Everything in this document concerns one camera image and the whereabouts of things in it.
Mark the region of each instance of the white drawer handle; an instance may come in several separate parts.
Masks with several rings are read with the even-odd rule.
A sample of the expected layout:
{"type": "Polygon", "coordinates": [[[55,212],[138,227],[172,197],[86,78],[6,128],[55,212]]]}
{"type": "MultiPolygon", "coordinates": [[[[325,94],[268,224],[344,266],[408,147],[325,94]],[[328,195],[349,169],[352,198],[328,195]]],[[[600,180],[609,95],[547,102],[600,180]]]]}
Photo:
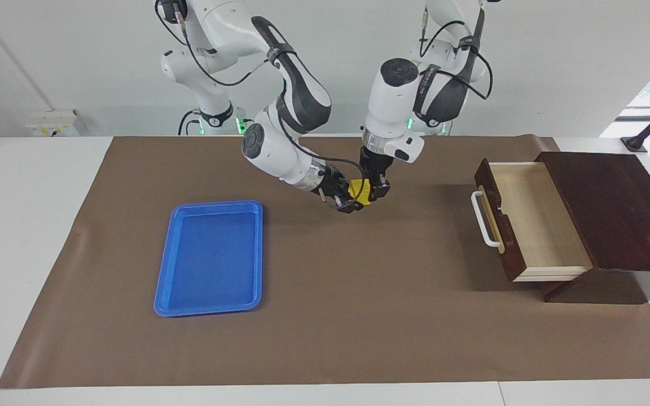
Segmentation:
{"type": "Polygon", "coordinates": [[[483,214],[480,213],[480,207],[478,206],[478,197],[483,196],[483,192],[477,190],[470,195],[470,202],[473,203],[473,211],[475,212],[475,218],[478,219],[478,226],[480,226],[480,234],[483,235],[483,241],[486,245],[498,248],[501,246],[501,242],[493,241],[488,236],[488,230],[485,229],[485,220],[483,219],[483,214]]]}

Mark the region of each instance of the brown table cover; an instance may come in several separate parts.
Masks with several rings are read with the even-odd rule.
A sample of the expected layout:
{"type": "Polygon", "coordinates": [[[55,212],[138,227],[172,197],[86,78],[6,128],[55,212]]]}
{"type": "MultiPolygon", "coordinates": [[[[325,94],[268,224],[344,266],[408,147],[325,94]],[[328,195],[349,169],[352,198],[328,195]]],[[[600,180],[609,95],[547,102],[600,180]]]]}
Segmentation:
{"type": "MultiPolygon", "coordinates": [[[[359,142],[302,143],[357,159],[359,142]]],[[[253,167],[238,138],[116,138],[0,388],[650,378],[648,304],[543,303],[482,242],[480,160],[542,150],[557,147],[428,137],[389,169],[386,198],[344,215],[253,167]],[[260,305],[157,316],[171,211],[245,198],[265,210],[260,305]]]]}

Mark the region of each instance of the yellow object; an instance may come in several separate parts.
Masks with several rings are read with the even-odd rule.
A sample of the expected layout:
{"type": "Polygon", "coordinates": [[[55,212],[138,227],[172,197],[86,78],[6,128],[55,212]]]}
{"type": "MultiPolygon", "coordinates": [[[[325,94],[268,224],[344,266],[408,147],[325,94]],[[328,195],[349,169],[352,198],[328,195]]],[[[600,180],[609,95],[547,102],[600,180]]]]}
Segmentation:
{"type": "MultiPolygon", "coordinates": [[[[358,195],[359,190],[361,190],[361,184],[363,184],[363,179],[353,179],[350,181],[350,188],[348,188],[348,192],[350,193],[351,196],[356,197],[358,195]]],[[[370,180],[366,179],[366,182],[363,185],[363,192],[361,192],[361,195],[359,195],[356,200],[362,203],[363,206],[369,206],[371,203],[368,200],[369,195],[370,195],[370,180]]]]}

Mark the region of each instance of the dark wooden cabinet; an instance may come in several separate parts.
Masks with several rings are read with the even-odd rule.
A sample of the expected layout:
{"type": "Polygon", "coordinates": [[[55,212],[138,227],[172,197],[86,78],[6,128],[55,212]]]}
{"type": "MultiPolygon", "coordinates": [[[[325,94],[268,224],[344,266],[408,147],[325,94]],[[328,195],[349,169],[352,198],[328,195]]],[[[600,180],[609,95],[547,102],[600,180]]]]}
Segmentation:
{"type": "Polygon", "coordinates": [[[549,302],[650,300],[650,175],[637,157],[483,160],[475,180],[508,280],[539,283],[549,302]]]}

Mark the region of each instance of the plastic tray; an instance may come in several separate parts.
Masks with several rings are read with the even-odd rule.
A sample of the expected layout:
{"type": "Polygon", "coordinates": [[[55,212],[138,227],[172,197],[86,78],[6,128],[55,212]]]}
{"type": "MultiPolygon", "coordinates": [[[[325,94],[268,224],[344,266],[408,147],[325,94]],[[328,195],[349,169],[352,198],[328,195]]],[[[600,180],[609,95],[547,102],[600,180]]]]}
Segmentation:
{"type": "Polygon", "coordinates": [[[182,205],[172,212],[155,312],[245,311],[262,297],[262,205],[255,200],[182,205]]]}

